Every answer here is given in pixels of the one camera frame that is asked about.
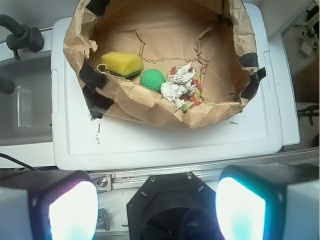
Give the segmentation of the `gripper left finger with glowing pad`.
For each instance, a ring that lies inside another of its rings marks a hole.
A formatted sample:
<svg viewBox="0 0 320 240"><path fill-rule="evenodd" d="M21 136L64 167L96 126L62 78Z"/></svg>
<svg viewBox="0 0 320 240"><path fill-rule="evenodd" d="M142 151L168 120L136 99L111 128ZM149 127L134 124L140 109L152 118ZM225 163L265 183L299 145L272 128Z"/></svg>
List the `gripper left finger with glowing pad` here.
<svg viewBox="0 0 320 240"><path fill-rule="evenodd" d="M92 240L98 192L85 171L2 171L2 240Z"/></svg>

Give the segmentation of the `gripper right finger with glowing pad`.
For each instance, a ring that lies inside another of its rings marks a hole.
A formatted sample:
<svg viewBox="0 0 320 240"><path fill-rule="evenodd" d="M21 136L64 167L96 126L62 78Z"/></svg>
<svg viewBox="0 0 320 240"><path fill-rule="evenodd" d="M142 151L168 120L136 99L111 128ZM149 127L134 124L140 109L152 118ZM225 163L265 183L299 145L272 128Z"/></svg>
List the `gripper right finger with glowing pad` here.
<svg viewBox="0 0 320 240"><path fill-rule="evenodd" d="M228 165L216 187L215 209L226 240L318 240L320 168Z"/></svg>

